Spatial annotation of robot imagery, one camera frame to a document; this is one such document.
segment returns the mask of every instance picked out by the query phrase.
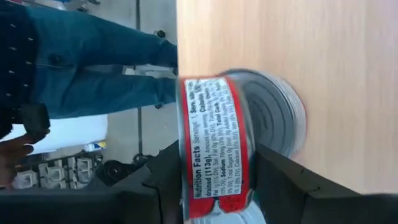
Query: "metal can lid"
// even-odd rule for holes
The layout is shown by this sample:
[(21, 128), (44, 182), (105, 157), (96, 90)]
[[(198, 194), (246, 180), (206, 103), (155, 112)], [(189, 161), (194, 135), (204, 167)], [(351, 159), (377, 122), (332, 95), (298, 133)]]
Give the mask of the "metal can lid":
[(239, 213), (221, 213), (192, 220), (193, 224), (266, 224), (261, 209), (251, 202), (247, 209)]

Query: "hand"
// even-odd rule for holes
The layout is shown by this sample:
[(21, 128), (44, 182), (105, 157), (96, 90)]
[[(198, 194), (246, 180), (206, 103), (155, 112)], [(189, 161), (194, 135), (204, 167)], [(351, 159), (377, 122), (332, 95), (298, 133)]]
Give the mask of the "hand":
[(41, 139), (34, 139), (30, 134), (25, 134), (0, 142), (0, 187), (11, 186), (17, 174), (16, 162), (33, 152), (33, 146), (30, 144), (35, 144)]

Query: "red label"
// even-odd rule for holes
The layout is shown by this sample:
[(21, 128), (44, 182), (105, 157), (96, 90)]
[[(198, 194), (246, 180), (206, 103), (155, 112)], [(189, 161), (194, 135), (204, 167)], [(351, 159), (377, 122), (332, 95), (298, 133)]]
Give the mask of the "red label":
[(248, 143), (239, 94), (226, 77), (181, 80), (189, 217), (246, 208)]

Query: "can lid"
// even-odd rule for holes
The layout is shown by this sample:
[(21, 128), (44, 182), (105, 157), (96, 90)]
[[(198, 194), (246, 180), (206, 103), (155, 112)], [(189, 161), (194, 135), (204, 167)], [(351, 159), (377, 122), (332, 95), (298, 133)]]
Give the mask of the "can lid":
[(193, 224), (266, 224), (261, 209), (251, 202), (247, 209), (240, 213), (221, 213), (218, 216), (206, 216), (192, 221)]
[(290, 157), (305, 137), (305, 111), (293, 88), (280, 78), (246, 69), (224, 72), (247, 99), (256, 142)]

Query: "person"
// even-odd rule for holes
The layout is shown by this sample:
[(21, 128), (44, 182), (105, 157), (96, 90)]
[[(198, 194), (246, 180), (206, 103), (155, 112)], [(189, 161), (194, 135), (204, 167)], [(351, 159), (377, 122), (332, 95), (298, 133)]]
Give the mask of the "person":
[[(0, 0), (0, 139), (20, 123), (20, 105), (44, 103), (52, 119), (175, 101), (175, 80), (93, 72), (90, 65), (177, 68), (177, 46), (152, 34), (82, 12), (25, 7)], [(28, 134), (0, 142), (0, 185), (32, 152)]]

